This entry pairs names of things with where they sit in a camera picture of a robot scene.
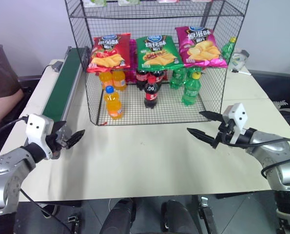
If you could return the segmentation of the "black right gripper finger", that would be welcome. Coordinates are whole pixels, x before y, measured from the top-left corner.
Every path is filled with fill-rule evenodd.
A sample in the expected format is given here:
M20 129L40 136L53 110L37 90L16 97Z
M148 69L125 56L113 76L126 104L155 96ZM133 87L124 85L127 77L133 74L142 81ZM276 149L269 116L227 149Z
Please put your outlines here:
M209 136L205 132L198 129L187 128L188 132L195 138L209 144L212 148L216 149L219 144L219 139L216 137Z
M212 111L201 111L199 112L202 116L206 117L211 121L224 121L223 116L219 113L212 112Z

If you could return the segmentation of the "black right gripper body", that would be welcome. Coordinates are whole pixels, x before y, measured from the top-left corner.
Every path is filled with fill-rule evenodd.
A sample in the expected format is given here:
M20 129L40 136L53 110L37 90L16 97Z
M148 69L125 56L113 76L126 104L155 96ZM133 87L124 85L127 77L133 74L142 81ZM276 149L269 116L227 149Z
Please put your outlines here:
M233 128L235 126L235 122L233 119L230 119L227 123L224 121L219 125L218 129L219 132L217 134L217 137L221 143L227 144L229 143L227 141L227 136L233 132Z

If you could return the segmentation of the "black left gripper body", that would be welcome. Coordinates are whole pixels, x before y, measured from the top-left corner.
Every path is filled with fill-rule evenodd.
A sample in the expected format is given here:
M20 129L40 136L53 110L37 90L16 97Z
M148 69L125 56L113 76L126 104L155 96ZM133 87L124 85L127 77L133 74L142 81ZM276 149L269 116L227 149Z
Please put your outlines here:
M52 152L50 159L58 159L60 157L60 151L65 148L66 141L71 137L71 133L72 131L66 123L56 134L51 131L46 136L46 143Z

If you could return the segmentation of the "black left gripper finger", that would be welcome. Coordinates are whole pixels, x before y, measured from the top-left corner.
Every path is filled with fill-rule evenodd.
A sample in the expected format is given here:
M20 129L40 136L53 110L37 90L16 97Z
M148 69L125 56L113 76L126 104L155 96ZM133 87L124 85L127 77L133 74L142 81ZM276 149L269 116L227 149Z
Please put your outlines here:
M57 121L54 122L53 128L52 128L52 133L56 134L57 132L60 131L60 129L66 124L66 121Z
M71 137L66 141L66 148L72 148L75 144L77 144L83 137L84 133L85 130L80 130L71 135Z

